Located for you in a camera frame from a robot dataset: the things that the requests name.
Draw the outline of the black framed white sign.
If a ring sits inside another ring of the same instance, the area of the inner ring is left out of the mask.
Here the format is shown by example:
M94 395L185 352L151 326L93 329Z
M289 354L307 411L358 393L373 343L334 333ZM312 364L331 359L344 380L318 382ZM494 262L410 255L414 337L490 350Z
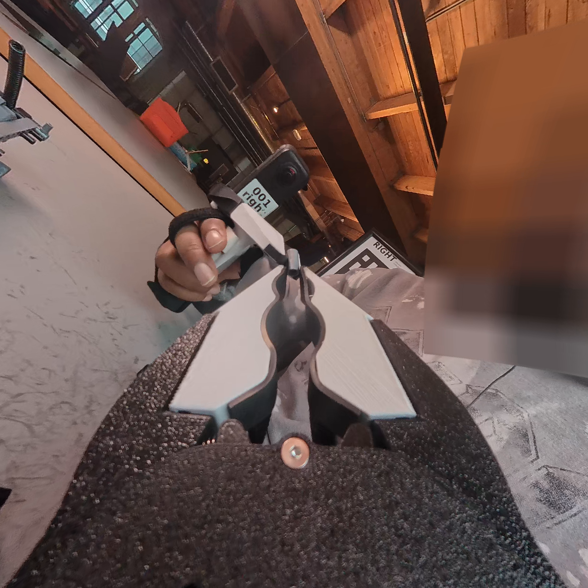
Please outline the black framed white sign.
M353 269L402 269L423 277L424 269L408 260L392 242L376 229L365 233L352 243L341 255L323 268L316 270L318 276L344 275Z

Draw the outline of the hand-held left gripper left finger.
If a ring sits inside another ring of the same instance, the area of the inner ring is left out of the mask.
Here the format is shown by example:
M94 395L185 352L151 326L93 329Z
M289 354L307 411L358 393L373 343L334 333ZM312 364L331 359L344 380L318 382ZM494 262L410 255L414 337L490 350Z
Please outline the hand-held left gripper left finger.
M213 314L172 393L171 412L210 417L215 431L237 420L252 443L266 442L277 390L268 316L286 276L284 266L272 269Z

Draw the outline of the orange box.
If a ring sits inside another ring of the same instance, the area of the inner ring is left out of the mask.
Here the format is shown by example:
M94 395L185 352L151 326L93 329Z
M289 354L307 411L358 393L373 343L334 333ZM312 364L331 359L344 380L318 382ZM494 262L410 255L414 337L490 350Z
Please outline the orange box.
M165 148L189 133L176 109L160 97L145 109L139 120Z

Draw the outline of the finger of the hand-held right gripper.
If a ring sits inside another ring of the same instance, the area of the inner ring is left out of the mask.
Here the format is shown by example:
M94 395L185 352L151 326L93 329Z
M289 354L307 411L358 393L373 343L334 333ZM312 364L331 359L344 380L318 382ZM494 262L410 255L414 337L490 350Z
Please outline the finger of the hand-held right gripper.
M240 240L244 235L269 259L278 265L287 265L288 257L283 236L250 206L246 203L239 204L229 217L234 223L235 233L238 234L240 231Z

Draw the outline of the paned window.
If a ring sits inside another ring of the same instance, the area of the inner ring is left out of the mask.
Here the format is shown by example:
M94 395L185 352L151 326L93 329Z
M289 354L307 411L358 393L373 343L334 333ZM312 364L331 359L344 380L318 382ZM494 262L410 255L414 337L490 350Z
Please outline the paned window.
M149 19L143 19L125 40L129 44L127 55L137 71L143 70L162 51L158 32Z
M103 37L112 24L120 26L139 8L137 1L72 1L71 4Z

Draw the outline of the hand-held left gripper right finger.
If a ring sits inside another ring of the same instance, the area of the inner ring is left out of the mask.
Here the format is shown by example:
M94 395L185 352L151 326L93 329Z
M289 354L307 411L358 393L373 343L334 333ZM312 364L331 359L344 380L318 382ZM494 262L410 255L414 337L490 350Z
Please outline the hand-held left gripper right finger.
M313 343L308 384L312 440L331 446L349 427L411 420L415 408L380 340L380 323L307 268L300 296Z

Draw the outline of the grey black toy chassis model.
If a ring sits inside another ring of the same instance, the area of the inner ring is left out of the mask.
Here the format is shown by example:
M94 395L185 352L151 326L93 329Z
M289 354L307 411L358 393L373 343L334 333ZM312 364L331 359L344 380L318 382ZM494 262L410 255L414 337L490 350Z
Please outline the grey black toy chassis model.
M40 125L25 110L17 107L24 80L26 49L16 40L9 40L8 49L8 69L1 92L1 143L17 137L32 145L46 141L53 129L52 125Z

